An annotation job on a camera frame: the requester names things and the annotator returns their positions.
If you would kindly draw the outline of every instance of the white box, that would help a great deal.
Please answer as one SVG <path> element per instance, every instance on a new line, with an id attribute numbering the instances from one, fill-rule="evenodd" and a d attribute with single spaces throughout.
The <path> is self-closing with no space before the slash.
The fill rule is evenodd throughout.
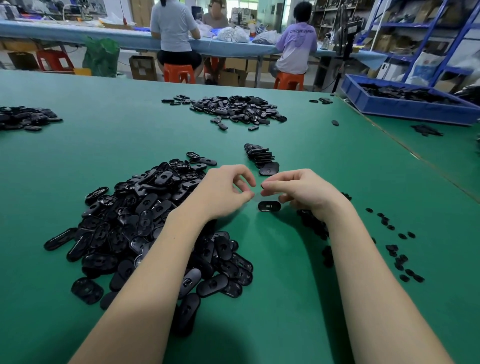
<path id="1" fill-rule="evenodd" d="M 389 68 L 390 68 L 390 64 L 387 62 L 384 62 L 381 65 L 380 70 L 378 71 L 377 79 L 383 80 Z"/>
<path id="2" fill-rule="evenodd" d="M 388 68 L 388 71 L 384 77 L 384 80 L 391 81 L 394 78 L 404 74 L 407 71 L 406 66 L 401 66 L 399 64 L 391 64 Z"/>

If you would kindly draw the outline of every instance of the blue tablecloth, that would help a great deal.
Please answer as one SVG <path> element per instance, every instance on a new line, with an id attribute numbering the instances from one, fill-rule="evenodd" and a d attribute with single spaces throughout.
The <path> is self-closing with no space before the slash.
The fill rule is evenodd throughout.
<path id="1" fill-rule="evenodd" d="M 87 36 L 94 39 L 108 37 L 124 49 L 160 50 L 160 41 L 153 39 L 150 32 L 123 29 L 0 20 L 0 36 L 74 44 L 84 44 Z M 257 57 L 280 53 L 275 46 L 266 44 L 230 43 L 210 38 L 191 39 L 190 44 L 198 53 L 215 57 Z M 316 57 L 334 57 L 335 55 L 333 51 L 320 48 L 314 54 Z M 352 53 L 351 56 L 373 69 L 380 68 L 387 58 L 384 54 L 369 51 Z"/>

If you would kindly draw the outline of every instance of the table leg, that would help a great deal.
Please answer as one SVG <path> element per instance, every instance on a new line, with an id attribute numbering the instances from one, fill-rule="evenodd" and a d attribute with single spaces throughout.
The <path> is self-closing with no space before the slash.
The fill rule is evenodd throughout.
<path id="1" fill-rule="evenodd" d="M 255 84 L 254 87 L 260 87 L 260 77 L 262 76 L 262 63 L 264 58 L 262 56 L 257 57 L 257 66 L 255 67 Z"/>

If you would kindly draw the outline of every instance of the person in purple shirt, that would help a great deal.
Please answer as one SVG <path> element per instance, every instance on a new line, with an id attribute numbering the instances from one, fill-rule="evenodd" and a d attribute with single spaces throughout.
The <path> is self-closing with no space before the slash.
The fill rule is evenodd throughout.
<path id="1" fill-rule="evenodd" d="M 297 21 L 289 25 L 276 43 L 282 57 L 268 68 L 273 77 L 278 71 L 292 74 L 303 74 L 308 70 L 308 56 L 317 50 L 317 33 L 315 28 L 307 24 L 312 13 L 312 4 L 300 2 L 293 9 Z"/>

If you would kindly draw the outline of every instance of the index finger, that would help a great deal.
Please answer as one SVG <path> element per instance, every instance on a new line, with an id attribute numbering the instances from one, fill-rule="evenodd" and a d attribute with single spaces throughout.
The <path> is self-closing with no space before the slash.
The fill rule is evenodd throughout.
<path id="1" fill-rule="evenodd" d="M 271 181 L 299 180 L 302 173 L 303 173 L 303 170 L 286 170 L 285 172 L 280 172 L 280 173 L 274 174 L 273 176 L 268 177 L 262 183 L 271 182 Z"/>
<path id="2" fill-rule="evenodd" d="M 231 166 L 225 166 L 230 169 L 230 173 L 232 176 L 232 180 L 235 179 L 237 176 L 242 176 L 250 186 L 255 187 L 257 182 L 255 181 L 255 177 L 253 176 L 252 171 L 250 171 L 247 166 L 243 164 L 234 164 Z"/>

